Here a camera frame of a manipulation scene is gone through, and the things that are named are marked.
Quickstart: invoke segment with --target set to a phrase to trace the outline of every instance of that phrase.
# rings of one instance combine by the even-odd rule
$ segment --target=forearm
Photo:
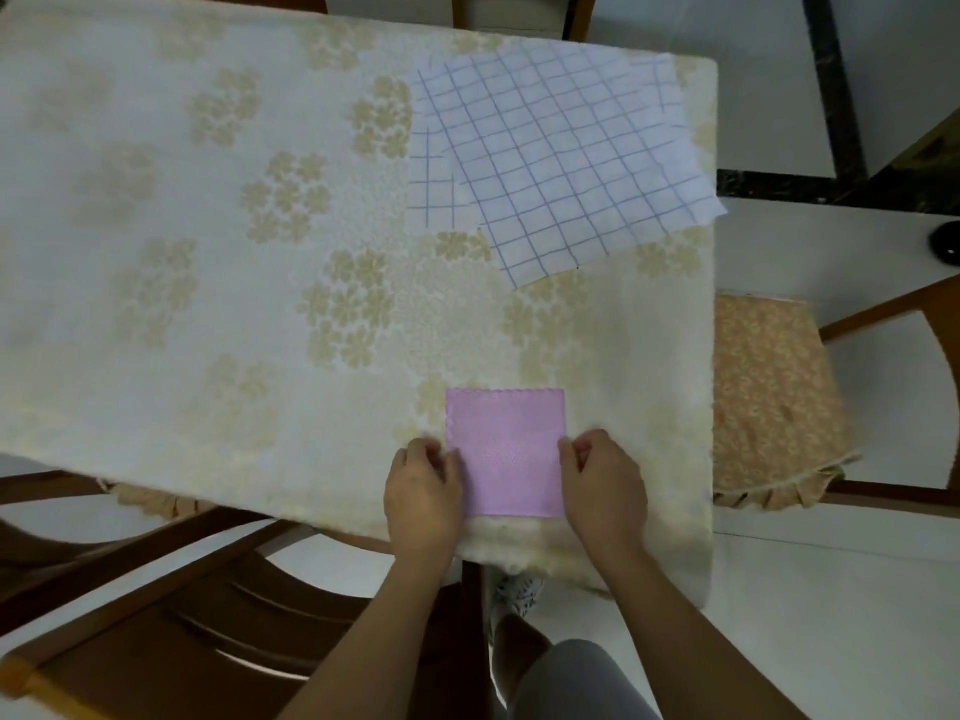
[[[278,720],[401,720],[444,571],[393,564],[380,590]]]
[[[806,716],[642,549],[597,566],[627,622],[664,720],[801,720]]]

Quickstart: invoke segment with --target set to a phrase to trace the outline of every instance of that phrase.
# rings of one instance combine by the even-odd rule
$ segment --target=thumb
[[[464,491],[464,463],[460,459],[460,450],[453,449],[443,458],[443,467],[446,474],[446,485],[456,493]]]
[[[563,437],[557,442],[557,447],[559,449],[559,470],[563,482],[566,483],[580,474],[580,464],[577,461],[577,452],[573,448],[573,442],[569,439]]]

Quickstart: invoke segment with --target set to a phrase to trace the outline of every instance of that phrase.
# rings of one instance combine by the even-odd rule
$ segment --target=person's left hand
[[[435,439],[414,439],[397,450],[390,466],[383,509],[398,563],[446,571],[464,525],[460,453],[444,459]]]

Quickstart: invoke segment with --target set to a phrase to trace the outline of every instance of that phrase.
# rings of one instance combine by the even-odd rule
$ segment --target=table
[[[447,388],[560,387],[706,601],[713,229],[518,290],[482,233],[405,230],[404,77],[507,39],[185,0],[0,27],[0,450],[385,539],[391,458],[444,434]],[[714,172],[716,66],[676,65]],[[565,520],[475,518],[458,555],[603,589]]]

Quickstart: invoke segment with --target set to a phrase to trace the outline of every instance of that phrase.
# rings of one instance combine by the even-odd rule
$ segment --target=person's left arm
[[[393,458],[383,498],[395,560],[366,610],[277,720],[401,720],[427,619],[464,522],[460,459],[414,439]]]

